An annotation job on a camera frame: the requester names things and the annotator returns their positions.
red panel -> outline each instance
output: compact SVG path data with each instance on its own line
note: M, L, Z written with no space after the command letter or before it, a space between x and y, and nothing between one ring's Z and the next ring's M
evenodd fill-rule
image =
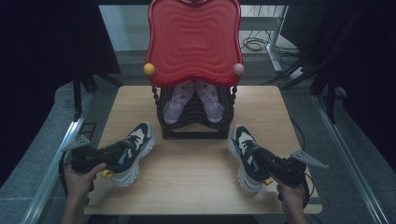
M219 87L238 84L240 6L236 0L154 0L149 7L151 39L146 63L156 87L202 80Z

wooden tabletop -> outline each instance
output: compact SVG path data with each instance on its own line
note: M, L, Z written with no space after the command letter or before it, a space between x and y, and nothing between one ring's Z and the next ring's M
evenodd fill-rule
M300 149L288 111L277 87L239 86L233 127L243 124L257 143L279 157ZM99 147L123 138L140 122L156 130L156 144L139 162L132 185L119 188L98 176L85 214L102 215L217 215L280 214L276 182L258 193L245 192L238 182L238 162L226 139L164 140L149 86L119 89ZM191 125L192 130L203 128ZM321 204L309 204L317 214Z

shoelace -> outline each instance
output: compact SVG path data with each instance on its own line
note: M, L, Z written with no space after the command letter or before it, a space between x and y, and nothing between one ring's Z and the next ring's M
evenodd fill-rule
M141 138L139 136L136 136L136 135L132 135L132 136L129 136L127 138L127 140L129 142L134 143L134 147L136 147L139 139L141 139ZM123 153L122 153L122 155L120 156L120 159L119 159L119 165L123 165L125 163L125 158L126 158L126 155L128 154L128 151L129 151L130 148L131 147L127 147L127 148L124 149L124 151L123 151Z
M254 146L256 144L253 140L245 140L242 143L245 144L247 149L248 149L248 147ZM252 162L250 164L250 167L252 167L253 172L259 172L260 171L259 164L257 164L256 160L254 159L254 155L251 155L251 157L252 157Z

black curtain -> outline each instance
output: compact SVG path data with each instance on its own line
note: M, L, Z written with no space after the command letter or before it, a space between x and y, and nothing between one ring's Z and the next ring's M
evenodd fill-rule
M120 73L99 7L80 2L0 3L1 185L40 130L59 87L77 71Z
M396 170L396 8L372 2L363 10L336 60L350 116Z

hand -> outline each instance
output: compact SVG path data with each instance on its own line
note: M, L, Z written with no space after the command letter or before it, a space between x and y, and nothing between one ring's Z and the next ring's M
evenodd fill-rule
M64 180L67 187L67 200L62 216L62 224L84 223L84 204L90 192L92 181L96 174L105 169L106 164L101 163L87 174L79 174L71 165L64 167Z
M79 201L84 201L90 192L92 181L96 178L96 174L105 169L106 164L101 163L88 172L87 174L80 174L74 171L71 165L64 167L64 180L67 187L67 197Z
M282 194L282 209L288 218L288 223L306 223L303 207L305 196L303 184L292 187L284 184L272 174L271 177L278 184L277 191Z

